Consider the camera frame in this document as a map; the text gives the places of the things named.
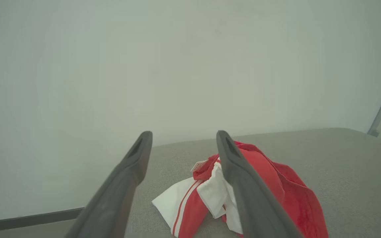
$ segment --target gray couch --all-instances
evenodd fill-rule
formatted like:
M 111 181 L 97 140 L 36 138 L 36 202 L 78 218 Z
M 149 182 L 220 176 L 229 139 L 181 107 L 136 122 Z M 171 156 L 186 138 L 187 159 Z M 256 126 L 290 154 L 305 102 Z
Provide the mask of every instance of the gray couch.
M 126 237 L 169 227 L 151 201 L 174 183 L 192 176 L 197 161 L 216 154 L 215 135 L 152 149 L 145 180 L 136 190 Z M 233 137 L 252 143 L 272 161 L 291 166 L 317 195 L 330 237 L 381 237 L 381 140 L 342 128 Z M 196 237 L 238 237 L 210 214 Z

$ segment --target clothing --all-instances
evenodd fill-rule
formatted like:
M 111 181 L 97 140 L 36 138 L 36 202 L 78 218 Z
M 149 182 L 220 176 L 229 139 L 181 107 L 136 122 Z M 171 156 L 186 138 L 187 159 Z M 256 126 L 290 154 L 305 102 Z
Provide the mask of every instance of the clothing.
M 304 237 L 327 238 L 319 201 L 298 175 L 289 166 L 272 162 L 256 146 L 235 143 Z M 193 237 L 208 212 L 242 234 L 233 187 L 223 178 L 218 155 L 209 157 L 195 168 L 192 178 L 172 185 L 152 203 L 175 237 Z

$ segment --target baseboard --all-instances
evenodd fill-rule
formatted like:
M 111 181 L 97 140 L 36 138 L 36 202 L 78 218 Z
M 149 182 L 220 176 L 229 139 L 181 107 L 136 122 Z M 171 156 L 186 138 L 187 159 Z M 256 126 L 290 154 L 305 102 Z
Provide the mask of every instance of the baseboard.
M 35 226 L 77 218 L 83 208 L 0 220 L 0 230 Z

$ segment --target white label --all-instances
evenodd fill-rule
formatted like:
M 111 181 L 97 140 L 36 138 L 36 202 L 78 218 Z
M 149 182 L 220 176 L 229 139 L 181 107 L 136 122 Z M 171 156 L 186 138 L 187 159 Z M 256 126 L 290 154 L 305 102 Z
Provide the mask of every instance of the white label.
M 208 160 L 198 161 L 198 162 L 193 166 L 193 168 L 192 168 L 190 171 L 193 172 L 193 171 L 195 171 L 195 170 L 201 168 L 201 167 L 205 164 L 205 162 L 207 162 L 207 161 L 208 161 Z

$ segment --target floor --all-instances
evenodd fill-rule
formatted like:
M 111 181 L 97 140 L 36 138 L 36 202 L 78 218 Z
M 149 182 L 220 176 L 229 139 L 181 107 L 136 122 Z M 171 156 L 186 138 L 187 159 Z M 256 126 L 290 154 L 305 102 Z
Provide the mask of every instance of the floor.
M 62 238 L 75 220 L 65 220 L 37 226 L 1 230 L 0 238 Z

